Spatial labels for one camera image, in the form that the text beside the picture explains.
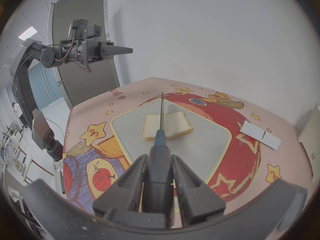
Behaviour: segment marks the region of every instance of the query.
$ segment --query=gray cutting board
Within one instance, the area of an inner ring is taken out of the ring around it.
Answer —
[[[161,99],[158,98],[110,122],[114,135],[130,164],[138,156],[149,154],[154,141],[144,141],[142,138],[145,116],[159,114],[160,107]],[[167,146],[172,154],[180,156],[203,181],[208,183],[226,153],[231,141],[231,133],[207,118],[164,100],[165,113],[179,111],[184,111],[193,131],[180,137],[167,139]]]

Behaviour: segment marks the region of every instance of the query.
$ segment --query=desk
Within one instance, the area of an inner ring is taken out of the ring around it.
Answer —
[[[229,147],[208,182],[227,202],[225,214],[250,202],[277,177],[307,188],[309,197],[314,192],[317,183],[312,184],[310,162],[297,141],[299,131],[293,125],[227,93],[148,78],[91,98],[70,111],[63,147],[63,172],[67,200],[71,204],[94,214],[93,201],[129,167],[110,121],[159,98],[162,91],[165,99],[230,131]],[[278,150],[242,134],[240,127],[244,121],[281,139]],[[97,162],[103,168],[95,172]]]

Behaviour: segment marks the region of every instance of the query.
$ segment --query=person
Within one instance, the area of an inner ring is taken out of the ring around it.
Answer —
[[[27,129],[28,128],[28,124],[27,124],[27,121],[26,121],[26,119],[24,118],[24,116],[22,114],[22,110],[20,108],[20,105],[18,103],[13,102],[12,103],[12,107],[13,107],[13,112],[17,113],[20,121],[22,122],[24,127]]]

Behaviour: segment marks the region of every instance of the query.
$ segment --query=curtain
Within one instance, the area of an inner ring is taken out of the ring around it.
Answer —
[[[47,106],[62,98],[58,88],[54,72],[51,68],[45,68],[41,63],[28,70],[31,90],[38,109],[43,110]]]

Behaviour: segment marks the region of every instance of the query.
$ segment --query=wire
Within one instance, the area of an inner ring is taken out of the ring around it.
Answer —
[[[56,126],[58,126],[55,122],[51,121],[50,119],[48,119],[48,118],[45,118],[45,119],[49,120],[50,122],[52,122],[52,123],[54,123]],[[60,126],[58,126],[58,127],[59,127],[59,128],[60,128],[60,130],[61,130],[62,138],[63,138],[63,140],[64,140],[64,134],[63,134],[63,131],[62,131],[62,129],[61,129],[61,127],[60,127]]]
[[[18,69],[17,69],[17,71],[16,71],[16,73],[15,73],[15,75],[14,75],[13,84],[12,84],[12,91],[13,91],[14,96],[16,96],[16,98],[17,98],[17,95],[14,93],[14,80],[15,80],[16,77],[17,77],[17,74],[18,74],[19,69],[21,68],[21,66],[23,65],[23,63],[25,63],[32,55],[34,55],[36,52],[40,51],[41,49],[44,49],[44,48],[49,47],[49,46],[58,46],[58,44],[50,44],[50,45],[46,45],[46,46],[44,46],[44,47],[41,47],[40,49],[38,49],[38,50],[36,50],[35,52],[33,52],[30,56],[28,56],[28,58],[26,58],[26,59],[21,63],[21,65],[18,67]]]
[[[89,65],[87,65],[87,68],[85,68],[85,67],[82,67],[82,66],[80,66],[79,64],[74,63],[74,62],[70,62],[70,64],[72,64],[72,65],[74,65],[74,66],[77,66],[78,68],[81,68],[82,70],[87,71],[87,72],[89,72],[89,73],[92,72],[92,69],[91,69],[91,67],[90,67]]]
[[[65,55],[63,58],[61,58],[61,59],[56,59],[56,61],[63,62],[63,61],[68,57],[68,55],[69,55],[70,52],[71,52],[71,49],[73,48],[75,39],[76,39],[76,30],[75,30],[74,33],[73,33],[72,43],[71,43],[71,46],[70,46],[69,50],[67,51],[66,55]]]

